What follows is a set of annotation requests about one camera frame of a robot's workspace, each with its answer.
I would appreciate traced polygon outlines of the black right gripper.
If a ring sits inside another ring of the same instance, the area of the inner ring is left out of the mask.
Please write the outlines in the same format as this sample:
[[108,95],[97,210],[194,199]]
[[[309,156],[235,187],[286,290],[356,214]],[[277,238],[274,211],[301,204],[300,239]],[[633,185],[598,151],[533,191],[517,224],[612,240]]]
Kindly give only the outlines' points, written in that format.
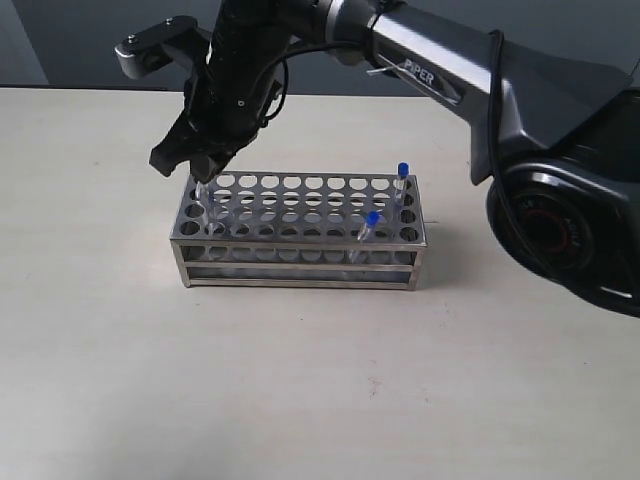
[[191,155],[191,175],[211,181],[256,137],[273,99],[281,29],[217,29],[206,40],[193,29],[182,42],[192,61],[184,109],[152,148],[149,165],[164,177]]

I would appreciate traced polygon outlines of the black silver Piper robot arm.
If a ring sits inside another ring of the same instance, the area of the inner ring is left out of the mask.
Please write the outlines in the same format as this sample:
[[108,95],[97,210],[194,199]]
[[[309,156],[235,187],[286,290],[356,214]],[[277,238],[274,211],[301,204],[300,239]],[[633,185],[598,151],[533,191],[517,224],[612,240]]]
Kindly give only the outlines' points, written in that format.
[[150,164],[221,172],[267,123],[276,67],[327,52],[401,79],[470,127],[470,177],[522,266],[639,313],[639,91],[618,68],[536,52],[403,1],[225,1]]

